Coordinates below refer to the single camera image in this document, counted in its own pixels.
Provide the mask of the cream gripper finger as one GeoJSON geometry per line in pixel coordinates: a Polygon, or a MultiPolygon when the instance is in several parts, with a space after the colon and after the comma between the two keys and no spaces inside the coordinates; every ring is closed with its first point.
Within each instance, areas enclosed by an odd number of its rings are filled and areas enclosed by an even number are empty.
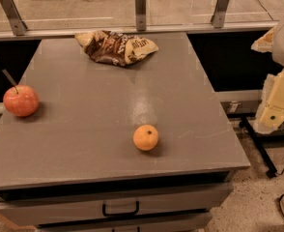
{"type": "Polygon", "coordinates": [[[251,49],[257,52],[265,53],[265,52],[272,52],[272,41],[274,35],[275,28],[272,27],[269,31],[256,40],[251,49]]]}

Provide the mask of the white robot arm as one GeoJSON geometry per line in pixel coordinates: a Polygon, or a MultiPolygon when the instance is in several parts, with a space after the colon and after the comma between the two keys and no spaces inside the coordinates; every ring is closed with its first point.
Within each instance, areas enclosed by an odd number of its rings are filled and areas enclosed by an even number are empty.
{"type": "Polygon", "coordinates": [[[253,128],[260,134],[277,131],[284,123],[284,17],[278,24],[256,40],[251,49],[270,52],[272,60],[283,70],[277,75],[268,74],[262,91],[262,101],[255,115],[253,128]]]}

